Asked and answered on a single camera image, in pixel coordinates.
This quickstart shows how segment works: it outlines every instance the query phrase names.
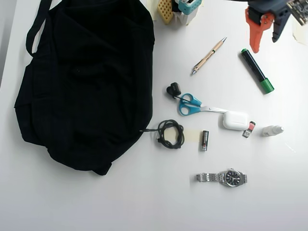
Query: watch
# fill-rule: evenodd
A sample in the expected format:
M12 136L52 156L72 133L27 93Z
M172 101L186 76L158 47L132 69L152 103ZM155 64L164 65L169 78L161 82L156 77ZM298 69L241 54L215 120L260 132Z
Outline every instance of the watch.
M247 175L230 168L229 170L220 173L200 173L197 175L197 180L199 182L219 182L229 187L237 187L247 183Z

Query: white bottle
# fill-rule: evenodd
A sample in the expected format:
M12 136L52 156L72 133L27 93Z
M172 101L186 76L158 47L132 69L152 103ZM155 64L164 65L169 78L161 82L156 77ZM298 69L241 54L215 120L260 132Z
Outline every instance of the white bottle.
M284 127L282 126L268 126L263 128L262 135L263 136L276 136L280 133L283 133Z

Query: earbud case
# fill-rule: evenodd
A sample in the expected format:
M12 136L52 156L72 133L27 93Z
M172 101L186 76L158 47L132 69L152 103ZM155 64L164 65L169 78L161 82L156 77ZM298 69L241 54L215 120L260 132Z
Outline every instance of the earbud case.
M227 111L223 115L223 126L231 130L247 130L249 128L248 114L244 112Z

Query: bag handle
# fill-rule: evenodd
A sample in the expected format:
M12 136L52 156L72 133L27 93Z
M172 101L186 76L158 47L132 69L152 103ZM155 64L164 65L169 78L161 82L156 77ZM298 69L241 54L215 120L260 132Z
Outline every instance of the bag handle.
M26 38L26 49L28 53L33 57L32 48L35 36L39 32L41 26L43 25L48 11L50 9L52 0L41 0L38 8L38 14L34 20L32 27L30 28L27 38Z

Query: black bag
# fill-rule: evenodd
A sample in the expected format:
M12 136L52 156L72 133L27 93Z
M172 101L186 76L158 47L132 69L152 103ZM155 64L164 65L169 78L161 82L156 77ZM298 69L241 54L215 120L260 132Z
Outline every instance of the black bag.
M105 175L152 118L152 18L139 0L51 2L41 0L27 35L19 127L54 160Z

